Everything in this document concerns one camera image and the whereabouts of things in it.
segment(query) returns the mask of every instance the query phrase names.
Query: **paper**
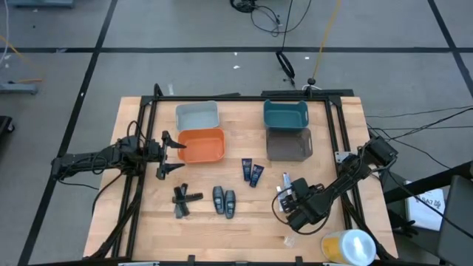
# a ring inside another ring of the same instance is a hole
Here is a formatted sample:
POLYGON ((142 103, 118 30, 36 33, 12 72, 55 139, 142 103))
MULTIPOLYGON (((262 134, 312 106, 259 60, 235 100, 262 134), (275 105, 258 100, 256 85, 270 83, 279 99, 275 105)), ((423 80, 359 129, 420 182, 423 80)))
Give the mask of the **paper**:
MULTIPOLYGON (((443 190, 440 188, 419 194, 418 198, 429 204, 441 214, 445 211, 445 199, 443 198, 443 190)), ((408 221, 414 220, 414 226, 416 227, 434 231, 439 231, 440 224, 442 223, 442 217, 440 215, 427 208, 427 206, 414 197, 406 199, 406 218, 408 221)))

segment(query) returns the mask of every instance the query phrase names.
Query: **gray bin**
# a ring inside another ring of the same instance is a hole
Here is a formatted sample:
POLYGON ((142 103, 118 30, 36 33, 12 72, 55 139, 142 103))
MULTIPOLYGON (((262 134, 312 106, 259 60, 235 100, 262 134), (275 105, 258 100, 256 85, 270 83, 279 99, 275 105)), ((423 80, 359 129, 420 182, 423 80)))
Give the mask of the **gray bin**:
POLYGON ((299 132, 266 131, 266 152, 272 161, 304 161, 312 156, 312 134, 309 129, 299 132))
POLYGON ((176 107, 177 130, 212 129, 219 126, 219 112, 214 100, 181 104, 176 107))

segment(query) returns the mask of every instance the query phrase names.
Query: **wooden tabletop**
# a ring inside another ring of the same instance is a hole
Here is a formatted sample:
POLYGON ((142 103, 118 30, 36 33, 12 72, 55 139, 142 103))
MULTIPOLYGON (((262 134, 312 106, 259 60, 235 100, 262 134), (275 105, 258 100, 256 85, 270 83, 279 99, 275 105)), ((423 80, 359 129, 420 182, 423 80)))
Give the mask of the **wooden tabletop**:
MULTIPOLYGON (((112 143, 125 136, 130 121, 137 119, 139 102, 140 98, 121 99, 112 143)), ((359 98, 342 98, 342 103, 350 145, 355 149, 369 140, 361 101, 359 98)), ((153 138, 160 141, 161 132, 168 130, 177 140, 175 109, 180 104, 183 102, 158 103, 153 138)), ((266 159, 263 102, 222 101, 218 102, 218 108, 220 128, 225 132, 224 159, 218 163, 188 164, 170 173, 166 180, 158 180, 155 177, 157 164, 148 163, 133 259, 185 261, 188 255, 194 254, 197 261, 293 262, 295 256, 302 256, 305 262, 326 261, 320 249, 321 238, 327 233, 344 230, 339 199, 333 204, 327 224, 311 236, 295 235, 287 225, 274 218, 270 206, 276 195, 276 186, 282 185, 283 172, 288 172, 292 180, 304 177, 310 185, 329 185, 336 178, 324 104, 307 104, 314 152, 304 162, 271 162, 266 159), (242 158, 253 158, 253 164, 265 167, 256 188, 243 181, 242 158), (184 219, 175 219, 171 202, 173 187, 182 183, 188 183, 188 193, 202 192, 204 199, 190 202, 191 214, 184 219), (212 202, 215 185, 235 191, 237 207, 233 219, 216 214, 212 202), (292 247, 285 244, 287 237, 293 240, 292 247)), ((335 108, 333 115, 334 121, 338 121, 335 108)), ((336 130, 338 146, 342 147, 337 122, 336 130)), ((168 156, 170 163, 180 161, 175 149, 168 149, 168 156)), ((117 174, 118 170, 106 171, 101 186, 117 174)), ((124 182, 122 177, 98 200, 85 256, 96 251, 114 228, 124 182)), ((371 176, 362 180, 358 187, 368 227, 386 250, 397 256, 379 180, 371 176)), ((306 225, 301 231, 314 228, 306 225)), ((125 253, 128 232, 129 229, 125 229, 121 254, 125 253)))

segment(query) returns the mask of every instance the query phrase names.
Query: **small bottle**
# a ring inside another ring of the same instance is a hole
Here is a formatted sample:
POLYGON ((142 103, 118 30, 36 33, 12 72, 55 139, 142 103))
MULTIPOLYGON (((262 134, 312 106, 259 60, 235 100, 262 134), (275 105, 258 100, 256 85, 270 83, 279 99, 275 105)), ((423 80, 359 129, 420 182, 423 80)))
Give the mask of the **small bottle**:
POLYGON ((359 229, 329 233, 321 242, 322 253, 331 262, 353 265, 370 265, 376 256, 375 242, 359 229))

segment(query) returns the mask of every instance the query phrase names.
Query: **gray floor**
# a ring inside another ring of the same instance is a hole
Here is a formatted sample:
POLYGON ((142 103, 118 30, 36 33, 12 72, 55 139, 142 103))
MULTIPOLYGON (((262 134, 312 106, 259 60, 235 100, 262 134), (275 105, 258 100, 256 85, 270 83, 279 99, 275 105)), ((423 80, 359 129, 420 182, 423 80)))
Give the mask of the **gray floor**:
MULTIPOLYGON (((10 7, 11 42, 17 47, 94 47, 110 0, 77 0, 74 9, 10 7)), ((287 35, 287 45, 316 47, 334 1, 313 0, 307 18, 287 35)), ((473 47, 473 18, 468 0, 436 1, 458 47, 473 47)), ((285 21, 288 1, 259 0, 285 21)), ((304 12, 307 0, 296 1, 291 21, 304 12)), ((0 6, 4 21, 4 6, 0 6)), ((262 14, 255 21, 272 25, 262 14)), ((4 35, 3 22, 0 34, 4 35)), ((219 0, 119 0, 104 47, 272 47, 282 42, 252 24, 247 14, 219 0)), ((329 47, 447 47, 427 1, 343 1, 329 47)), ((44 190, 50 161, 58 152, 91 54, 56 53, 26 56, 44 72, 40 92, 0 95, 0 115, 15 119, 17 130, 0 153, 0 265, 15 265, 44 190)), ((296 85, 313 71, 315 53, 287 53, 296 69, 296 85)), ((473 54, 462 54, 473 69, 473 54)), ((36 78, 12 55, 0 66, 0 81, 36 78)), ((69 152, 98 150, 112 134, 120 97, 152 93, 158 82, 176 95, 240 92, 258 95, 265 89, 291 89, 272 52, 102 53, 95 67, 69 152)), ((326 53, 318 75, 324 89, 354 89, 366 115, 390 115, 473 104, 473 98, 450 53, 326 53)), ((375 127, 416 127, 452 112, 393 119, 370 118, 375 127)), ((442 126, 472 126, 471 113, 442 126)), ((389 131, 393 135, 405 131, 389 131)), ((473 129, 431 129, 405 137, 406 143, 429 152, 448 166, 473 157, 473 129)), ((393 171, 416 180, 442 171, 427 156, 393 143, 399 160, 393 171)), ((81 174, 68 180, 98 186, 100 177, 81 174)), ((30 262, 80 259, 90 223, 95 191, 58 185, 30 262)), ((397 240, 402 258, 436 262, 397 240)))

